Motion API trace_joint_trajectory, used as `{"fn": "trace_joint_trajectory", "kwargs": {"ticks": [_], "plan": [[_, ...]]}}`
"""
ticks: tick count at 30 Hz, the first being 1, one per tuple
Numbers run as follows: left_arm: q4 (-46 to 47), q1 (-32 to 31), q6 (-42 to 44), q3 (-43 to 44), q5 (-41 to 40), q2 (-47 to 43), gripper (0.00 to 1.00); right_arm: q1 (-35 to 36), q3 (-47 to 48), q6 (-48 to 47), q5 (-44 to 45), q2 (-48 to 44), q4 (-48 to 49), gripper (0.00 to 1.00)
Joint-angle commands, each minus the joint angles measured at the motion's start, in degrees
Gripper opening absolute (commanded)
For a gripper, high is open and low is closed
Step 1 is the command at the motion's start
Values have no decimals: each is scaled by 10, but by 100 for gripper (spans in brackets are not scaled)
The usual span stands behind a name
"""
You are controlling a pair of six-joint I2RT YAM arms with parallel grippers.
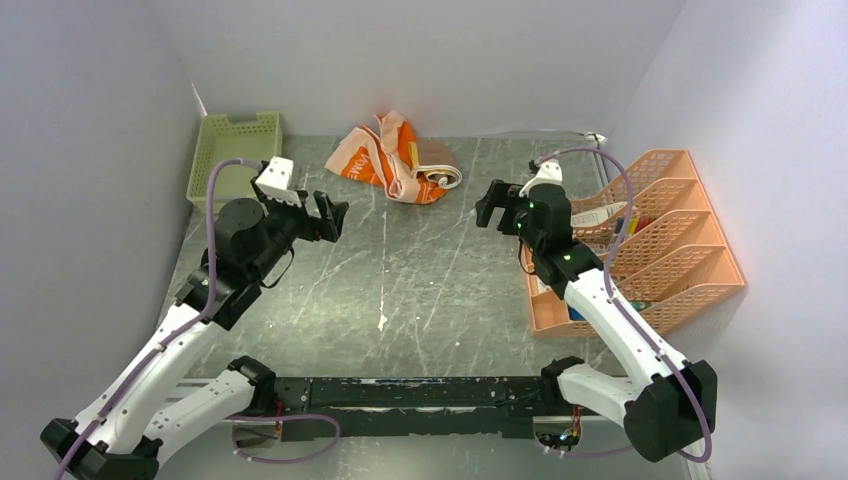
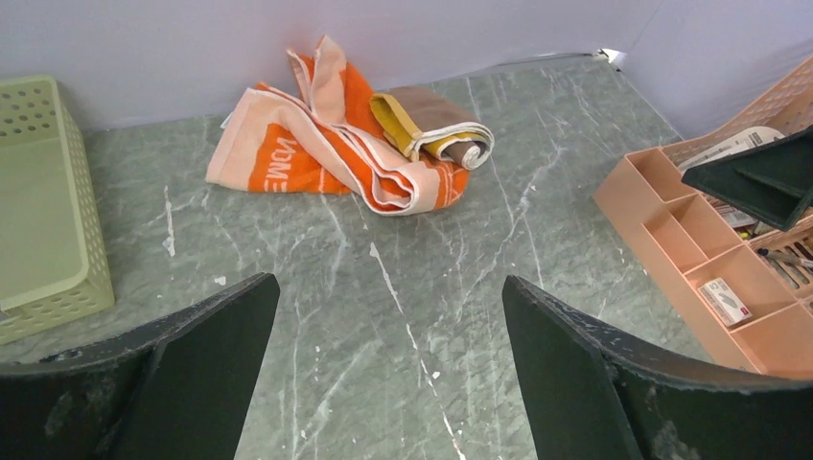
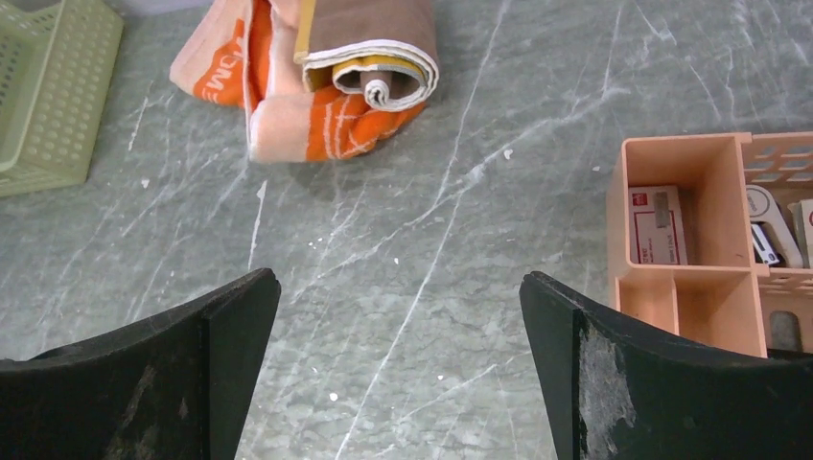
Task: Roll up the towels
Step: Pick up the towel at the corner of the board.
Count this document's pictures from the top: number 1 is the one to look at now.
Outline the brown yellow bear towel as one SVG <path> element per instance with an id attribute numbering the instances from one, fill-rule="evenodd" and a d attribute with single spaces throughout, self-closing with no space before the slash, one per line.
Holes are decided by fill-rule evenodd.
<path id="1" fill-rule="evenodd" d="M 463 180 L 463 174 L 449 147 L 437 140 L 421 139 L 409 144 L 411 173 L 438 187 L 451 190 Z"/>

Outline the orange and cream towel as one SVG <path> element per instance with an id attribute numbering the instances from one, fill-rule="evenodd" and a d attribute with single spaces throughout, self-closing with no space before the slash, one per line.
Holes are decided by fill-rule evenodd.
<path id="1" fill-rule="evenodd" d="M 346 179 L 380 187 L 395 202 L 429 205 L 449 191 L 411 173 L 409 144 L 417 136 L 405 116 L 392 110 L 376 117 L 378 129 L 366 125 L 344 137 L 325 163 L 330 172 Z"/>

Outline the orange plastic file organizer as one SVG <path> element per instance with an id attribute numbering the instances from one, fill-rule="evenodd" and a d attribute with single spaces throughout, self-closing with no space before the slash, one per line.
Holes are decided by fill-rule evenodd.
<path id="1" fill-rule="evenodd" d="M 612 279 L 625 298 L 660 334 L 717 305 L 745 286 L 693 160 L 686 150 L 654 149 L 628 168 L 635 209 L 657 219 L 625 239 L 612 263 Z M 572 211 L 627 200 L 616 178 L 592 197 L 572 200 Z M 624 209 L 595 228 L 575 228 L 575 237 L 603 260 L 613 227 Z M 530 305 L 530 330 L 541 337 L 597 336 L 536 277 L 524 275 Z"/>

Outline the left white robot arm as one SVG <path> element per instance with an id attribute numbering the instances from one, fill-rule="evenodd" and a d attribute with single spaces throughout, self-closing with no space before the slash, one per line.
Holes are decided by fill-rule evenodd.
<path id="1" fill-rule="evenodd" d="M 277 405 L 276 375 L 242 356 L 209 385 L 167 398 L 206 346 L 228 333 L 267 287 L 267 275 L 298 240 L 336 242 L 349 210 L 315 192 L 318 211 L 258 194 L 207 214 L 207 248 L 164 320 L 119 377 L 71 419 L 40 439 L 59 476 L 152 479 L 187 443 L 229 417 L 255 418 Z"/>

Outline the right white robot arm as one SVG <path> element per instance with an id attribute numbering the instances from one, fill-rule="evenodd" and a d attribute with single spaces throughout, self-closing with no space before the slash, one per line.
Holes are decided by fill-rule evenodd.
<path id="1" fill-rule="evenodd" d="M 488 226 L 495 209 L 504 213 L 498 231 L 515 236 L 531 255 L 533 274 L 591 325 L 625 370 L 603 374 L 579 359 L 548 368 L 539 391 L 550 413 L 585 407 L 623 428 L 632 448 L 658 462 L 683 455 L 697 442 L 698 461 L 709 458 L 715 430 L 718 376 L 705 360 L 692 362 L 671 347 L 641 317 L 608 275 L 600 258 L 574 238 L 571 204 L 558 184 L 522 189 L 490 183 L 475 204 L 476 224 Z"/>

